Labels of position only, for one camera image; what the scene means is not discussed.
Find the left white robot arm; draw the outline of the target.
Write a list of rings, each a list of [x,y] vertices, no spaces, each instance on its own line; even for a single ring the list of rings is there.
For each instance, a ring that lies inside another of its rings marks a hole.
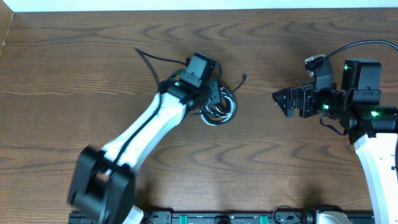
[[[220,64],[195,53],[168,79],[158,82],[152,103],[116,139],[80,153],[67,201],[99,223],[141,223],[145,213],[135,205],[136,174],[159,141],[199,105],[215,97],[211,86]]]

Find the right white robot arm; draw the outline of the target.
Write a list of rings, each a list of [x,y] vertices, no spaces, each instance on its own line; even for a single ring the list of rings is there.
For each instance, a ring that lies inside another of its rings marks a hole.
[[[341,89],[336,89],[330,61],[314,55],[305,61],[314,81],[272,94],[286,117],[319,114],[337,120],[365,173],[375,223],[397,223],[397,108],[380,104],[381,63],[345,60]]]

